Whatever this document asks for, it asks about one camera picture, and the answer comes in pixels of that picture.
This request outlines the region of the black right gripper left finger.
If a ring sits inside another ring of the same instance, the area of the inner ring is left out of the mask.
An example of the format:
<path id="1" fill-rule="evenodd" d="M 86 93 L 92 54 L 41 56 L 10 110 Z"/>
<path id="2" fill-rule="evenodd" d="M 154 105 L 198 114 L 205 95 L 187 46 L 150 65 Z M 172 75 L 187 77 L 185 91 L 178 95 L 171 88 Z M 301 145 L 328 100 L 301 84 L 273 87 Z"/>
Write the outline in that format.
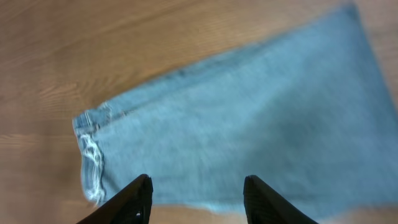
<path id="1" fill-rule="evenodd" d="M 77 224 L 148 224 L 153 185 L 142 174 Z"/>

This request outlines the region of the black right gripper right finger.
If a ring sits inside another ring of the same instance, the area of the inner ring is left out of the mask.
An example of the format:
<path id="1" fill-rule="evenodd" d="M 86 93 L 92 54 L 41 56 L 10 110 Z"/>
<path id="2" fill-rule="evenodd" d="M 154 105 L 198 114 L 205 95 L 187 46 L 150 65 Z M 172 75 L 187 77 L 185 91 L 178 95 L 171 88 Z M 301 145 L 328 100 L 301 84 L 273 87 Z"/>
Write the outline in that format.
<path id="1" fill-rule="evenodd" d="M 249 224 L 317 224 L 256 175 L 245 178 L 243 195 Z"/>

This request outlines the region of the light blue denim jeans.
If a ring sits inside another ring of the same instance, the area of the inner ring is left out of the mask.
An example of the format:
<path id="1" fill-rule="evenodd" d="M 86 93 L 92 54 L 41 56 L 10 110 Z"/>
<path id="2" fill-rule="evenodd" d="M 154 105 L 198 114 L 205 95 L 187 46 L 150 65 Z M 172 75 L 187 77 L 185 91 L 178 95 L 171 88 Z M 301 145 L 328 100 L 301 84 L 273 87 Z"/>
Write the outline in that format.
<path id="1" fill-rule="evenodd" d="M 243 212 L 256 175 L 322 219 L 397 203 L 397 113 L 356 6 L 179 68 L 73 120 L 85 197 Z"/>

